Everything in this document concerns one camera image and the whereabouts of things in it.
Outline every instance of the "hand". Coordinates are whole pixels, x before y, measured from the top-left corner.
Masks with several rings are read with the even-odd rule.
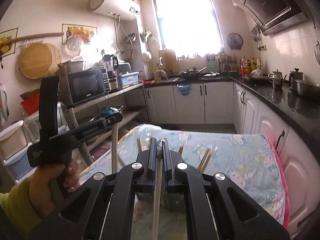
[[[57,206],[51,196],[49,180],[58,177],[64,169],[65,165],[63,164],[49,164],[37,167],[31,178],[29,200],[33,209],[41,218],[44,218]],[[75,160],[70,162],[68,172],[69,175],[66,177],[63,186],[68,188],[68,192],[73,192],[80,187],[78,163]]]

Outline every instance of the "wall outlet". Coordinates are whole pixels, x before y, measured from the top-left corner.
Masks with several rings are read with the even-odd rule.
[[[258,50],[260,50],[260,51],[265,51],[265,50],[267,50],[267,46],[266,46],[266,45],[258,46],[257,48],[258,48]]]

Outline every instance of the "stainless steel teapot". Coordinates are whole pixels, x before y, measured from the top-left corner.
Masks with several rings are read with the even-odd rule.
[[[273,87],[275,89],[282,90],[283,81],[285,80],[286,76],[287,75],[282,77],[282,72],[276,70],[276,71],[273,71],[272,74],[268,75],[268,79],[273,84]]]

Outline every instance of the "pink cloth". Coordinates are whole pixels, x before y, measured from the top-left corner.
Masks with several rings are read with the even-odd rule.
[[[284,221],[283,221],[283,227],[285,229],[288,230],[289,228],[289,220],[290,220],[290,203],[289,203],[289,191],[288,191],[288,186],[287,186],[287,183],[285,181],[285,177],[284,177],[284,171],[282,169],[282,165],[281,165],[281,162],[280,162],[280,158],[278,156],[278,152],[276,151],[276,149],[274,148],[273,146],[273,143],[272,141],[267,137],[268,141],[269,141],[269,144],[270,144],[270,147],[271,147],[271,150],[275,156],[275,159],[276,159],[276,162],[278,164],[278,167],[279,167],[279,171],[280,171],[280,175],[281,175],[281,182],[282,182],[282,186],[284,188],[284,194],[285,194],[285,209],[284,209]]]

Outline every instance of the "silver screw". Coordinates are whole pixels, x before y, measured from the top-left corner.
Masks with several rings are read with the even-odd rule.
[[[185,170],[186,168],[188,168],[188,165],[186,163],[178,163],[177,167],[180,170]]]
[[[101,172],[97,172],[96,174],[93,175],[93,178],[95,180],[101,180],[101,179],[103,179],[103,177],[104,177],[104,175]]]
[[[131,166],[133,169],[138,170],[142,167],[142,164],[141,163],[133,163]]]
[[[222,173],[217,173],[215,177],[217,180],[224,180],[226,178],[226,176]]]

